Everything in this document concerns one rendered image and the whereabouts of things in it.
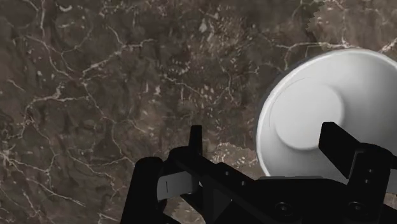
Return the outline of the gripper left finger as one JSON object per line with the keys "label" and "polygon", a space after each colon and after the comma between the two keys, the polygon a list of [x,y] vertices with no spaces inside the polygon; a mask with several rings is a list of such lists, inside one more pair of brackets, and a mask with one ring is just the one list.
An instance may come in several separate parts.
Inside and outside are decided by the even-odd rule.
{"label": "gripper left finger", "polygon": [[184,224],[164,213],[173,197],[191,205],[205,224],[258,224],[251,209],[236,198],[252,181],[229,165],[203,157],[202,127],[194,125],[188,146],[172,149],[167,160],[138,160],[120,224]]}

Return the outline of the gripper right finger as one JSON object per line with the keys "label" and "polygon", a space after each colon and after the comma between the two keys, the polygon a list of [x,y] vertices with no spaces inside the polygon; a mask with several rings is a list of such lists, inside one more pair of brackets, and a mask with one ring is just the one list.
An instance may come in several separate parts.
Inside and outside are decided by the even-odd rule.
{"label": "gripper right finger", "polygon": [[396,156],[358,141],[334,122],[322,124],[318,147],[348,179],[340,202],[346,224],[391,224],[397,218],[397,210],[384,204]]}

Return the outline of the white bowl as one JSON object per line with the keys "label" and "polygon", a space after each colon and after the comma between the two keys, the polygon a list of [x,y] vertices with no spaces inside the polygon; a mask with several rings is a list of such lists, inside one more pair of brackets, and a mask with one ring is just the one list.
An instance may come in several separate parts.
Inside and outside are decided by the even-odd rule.
{"label": "white bowl", "polygon": [[256,120],[256,154],[264,174],[346,183],[318,147],[324,122],[397,156],[397,59],[346,48],[285,73],[262,99]]}

